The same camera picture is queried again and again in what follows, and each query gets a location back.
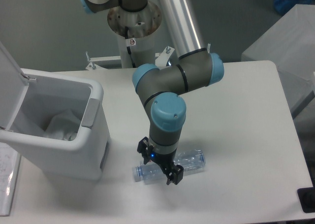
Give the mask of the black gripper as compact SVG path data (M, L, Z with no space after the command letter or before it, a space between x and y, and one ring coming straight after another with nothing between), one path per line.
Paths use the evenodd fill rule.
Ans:
M176 149L167 154L157 153L154 151L153 145L149 143L148 137L144 137L138 143L137 152L141 154L144 164L154 162L162 169L167 177L167 185L171 183L177 185L183 179L184 168L174 164Z

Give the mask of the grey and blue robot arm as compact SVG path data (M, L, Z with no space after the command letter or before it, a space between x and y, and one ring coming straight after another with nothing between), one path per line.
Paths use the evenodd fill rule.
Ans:
M127 58L135 69L132 82L150 121L148 137L137 147L144 163L156 163L168 184L178 184L184 168L175 164L186 104L182 94L219 82L224 75L220 57L201 41L190 0L80 0L88 13L108 11L111 30L122 37ZM175 45L178 63L159 69L145 51L136 53L141 39L152 36L165 20Z

